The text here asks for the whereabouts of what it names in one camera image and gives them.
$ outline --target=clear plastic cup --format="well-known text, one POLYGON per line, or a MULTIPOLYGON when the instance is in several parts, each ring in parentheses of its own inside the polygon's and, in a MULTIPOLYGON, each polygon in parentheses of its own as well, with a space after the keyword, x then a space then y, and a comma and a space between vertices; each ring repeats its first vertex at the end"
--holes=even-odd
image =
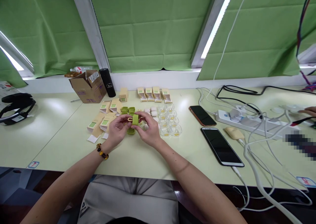
POLYGON ((171 133, 170 133, 171 136, 178 137, 182 133, 182 128, 180 125, 177 125, 175 127, 171 127, 170 130, 171 130, 171 133))
POLYGON ((166 106, 165 105, 159 105, 158 106, 158 112, 159 113, 165 113, 166 112, 166 106))
POLYGON ((170 136, 171 129, 169 127, 160 127, 159 132, 161 136, 168 137, 170 136))
POLYGON ((168 114, 168 120, 173 121, 177 118, 177 112, 174 110, 171 114, 168 114))
POLYGON ((172 114, 173 111, 174 111, 174 104, 167 104, 166 105, 166 113, 172 114))
POLYGON ((170 124, 170 127, 176 127, 179 124, 179 119, 176 117, 175 119, 169 120, 168 122, 170 124))
POLYGON ((159 118, 159 121, 160 121, 160 120, 166 120, 166 119, 167 119, 167 116, 166 116, 165 113, 160 112, 160 113, 158 114, 158 118, 159 118))
POLYGON ((161 128, 166 128, 166 127, 168 127, 169 124, 168 124, 167 120, 160 120, 159 125, 161 128))

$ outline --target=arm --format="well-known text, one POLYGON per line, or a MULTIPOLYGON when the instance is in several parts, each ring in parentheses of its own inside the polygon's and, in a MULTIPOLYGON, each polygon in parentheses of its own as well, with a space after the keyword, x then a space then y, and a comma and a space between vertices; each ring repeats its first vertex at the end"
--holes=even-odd
MULTIPOLYGON (((131 127, 131 123, 124 125, 129 117, 131 116, 121 115, 110 123, 109 138, 101 145, 105 154, 110 153, 123 140, 131 127)), ((104 159, 94 149, 75 163, 46 190, 21 224, 57 223, 66 206, 91 179, 102 161, 104 159)))
POLYGON ((135 114, 143 116, 140 120, 146 120, 149 129, 143 131, 139 126, 132 128, 136 129, 141 139, 155 148, 166 160, 185 192, 210 223, 246 223, 232 202, 212 181, 161 139, 158 123, 149 114, 135 114))

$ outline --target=hand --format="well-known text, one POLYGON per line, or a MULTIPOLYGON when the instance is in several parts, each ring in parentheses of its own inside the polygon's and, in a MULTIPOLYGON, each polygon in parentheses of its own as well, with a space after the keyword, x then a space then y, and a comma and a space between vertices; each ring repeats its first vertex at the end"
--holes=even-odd
POLYGON ((316 117, 316 106, 308 107, 304 110, 300 110, 301 113, 309 114, 310 116, 316 117))
POLYGON ((144 131, 141 127, 133 125, 132 128, 134 128, 138 133, 141 139, 147 143, 148 145, 155 147, 159 144, 160 141, 162 141, 160 135, 159 135, 159 129, 158 129, 158 123, 156 120, 154 120, 148 113, 138 111, 135 112, 135 114, 140 115, 140 121, 146 121, 148 124, 149 129, 144 131))
POLYGON ((110 143, 111 146, 117 146, 125 137, 127 130, 131 127, 132 123, 127 121, 127 118, 131 118, 130 115, 120 115, 116 117, 110 123, 109 126, 109 137, 106 140, 107 143, 110 143))

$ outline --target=black thermos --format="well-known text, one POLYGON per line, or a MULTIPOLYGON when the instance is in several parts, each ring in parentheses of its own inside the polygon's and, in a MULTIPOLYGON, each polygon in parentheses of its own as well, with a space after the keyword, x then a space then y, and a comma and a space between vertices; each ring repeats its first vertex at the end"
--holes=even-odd
POLYGON ((116 96, 109 69, 100 69, 99 72, 100 72, 102 81, 105 85, 105 89, 106 89, 106 92, 108 93, 108 96, 109 97, 116 96))

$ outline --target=green curtain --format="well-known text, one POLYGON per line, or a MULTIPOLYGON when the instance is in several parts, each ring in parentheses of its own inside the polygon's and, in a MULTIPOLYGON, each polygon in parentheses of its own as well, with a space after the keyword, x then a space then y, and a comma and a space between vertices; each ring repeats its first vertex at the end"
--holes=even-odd
MULTIPOLYGON (((212 80, 242 0, 231 0, 198 80, 212 80)), ((305 0, 245 0, 216 79, 297 75, 296 33, 305 0)), ((304 17, 300 51, 316 43, 316 0, 304 17)))
POLYGON ((92 0, 112 72, 191 70, 211 0, 92 0))
POLYGON ((0 0, 0 19, 0 30, 32 62, 36 77, 98 68, 74 0, 0 0))
POLYGON ((26 83, 22 80, 19 72, 12 65, 2 49, 0 49, 0 81, 7 81, 15 88, 26 86, 26 83))

